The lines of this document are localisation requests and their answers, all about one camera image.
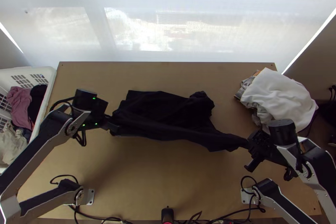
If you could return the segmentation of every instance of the table surface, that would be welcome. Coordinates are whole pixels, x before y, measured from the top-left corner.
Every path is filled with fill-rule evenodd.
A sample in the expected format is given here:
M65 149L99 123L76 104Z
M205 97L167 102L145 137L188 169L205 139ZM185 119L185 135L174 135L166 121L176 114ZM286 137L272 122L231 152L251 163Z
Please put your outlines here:
M276 69L273 63L135 63L61 62L49 107L72 97L77 88L98 93L109 102L107 114L117 109L128 90L162 90L183 97L204 90L214 101L211 120L224 133L248 137L256 126L250 112L237 100L241 80L257 69ZM51 178L72 174L79 183L96 191L94 204L81 211L95 216L121 216L127 220L159 220L161 209L174 208L176 219L189 219L203 211L202 219L214 219L247 208L240 200L240 179L268 177L282 193L308 215L321 214L315 193L300 179L283 180L285 168L262 162L250 174L245 149L210 153L186 140L161 142L141 137L112 137L95 129L87 132L87 146L76 140L57 146L19 191L25 200L54 188ZM244 219L247 212L234 218ZM71 209L60 206L45 218L72 219ZM273 209L252 218L278 217Z

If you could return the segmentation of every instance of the pink cloth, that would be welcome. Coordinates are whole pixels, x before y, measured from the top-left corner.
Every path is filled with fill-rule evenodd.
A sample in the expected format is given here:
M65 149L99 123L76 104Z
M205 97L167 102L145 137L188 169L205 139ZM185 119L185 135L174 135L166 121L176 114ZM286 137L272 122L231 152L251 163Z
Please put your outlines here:
M18 127L33 130L33 123L28 116L28 106L32 101L30 89L11 87L7 94L7 101L12 106L13 123Z

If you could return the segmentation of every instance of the wall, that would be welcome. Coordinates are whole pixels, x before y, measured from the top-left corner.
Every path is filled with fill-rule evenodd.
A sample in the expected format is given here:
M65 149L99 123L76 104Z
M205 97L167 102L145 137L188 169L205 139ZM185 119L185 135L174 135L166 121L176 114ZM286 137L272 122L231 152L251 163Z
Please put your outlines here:
M336 16L321 30L284 75L301 82L313 99L329 99L336 84Z
M18 66L30 66L30 63L0 29L0 69Z

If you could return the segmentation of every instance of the white curtain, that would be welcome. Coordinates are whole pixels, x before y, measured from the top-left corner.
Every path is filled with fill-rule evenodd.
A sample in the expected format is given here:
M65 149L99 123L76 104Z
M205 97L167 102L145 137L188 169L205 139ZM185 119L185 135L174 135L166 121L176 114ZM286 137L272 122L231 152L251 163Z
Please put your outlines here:
M275 62L285 69L336 0L0 0L33 66L59 61Z

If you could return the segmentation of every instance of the light strip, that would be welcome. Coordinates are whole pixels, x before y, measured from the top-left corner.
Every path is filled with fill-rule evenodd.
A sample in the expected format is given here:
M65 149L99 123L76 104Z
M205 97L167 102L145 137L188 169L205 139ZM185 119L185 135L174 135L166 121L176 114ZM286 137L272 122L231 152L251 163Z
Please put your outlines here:
M327 18L327 20L322 24L322 26L318 29L318 31L314 34L314 36L308 41L308 43L302 48L302 50L295 56L295 58L289 63L289 65L285 68L285 70L282 72L284 74L288 68L291 67L291 65L299 58L299 56L307 49L307 47L314 41L314 39L323 31L323 29L327 26L327 24L331 21L331 19L334 18L336 15L336 8L331 12L330 16Z
M15 42L15 40L12 38L12 36L9 34L9 32L6 30L6 28L3 26L3 24L0 22L0 29L3 31L3 33L12 41L12 43L22 52L21 48L18 46L18 44Z

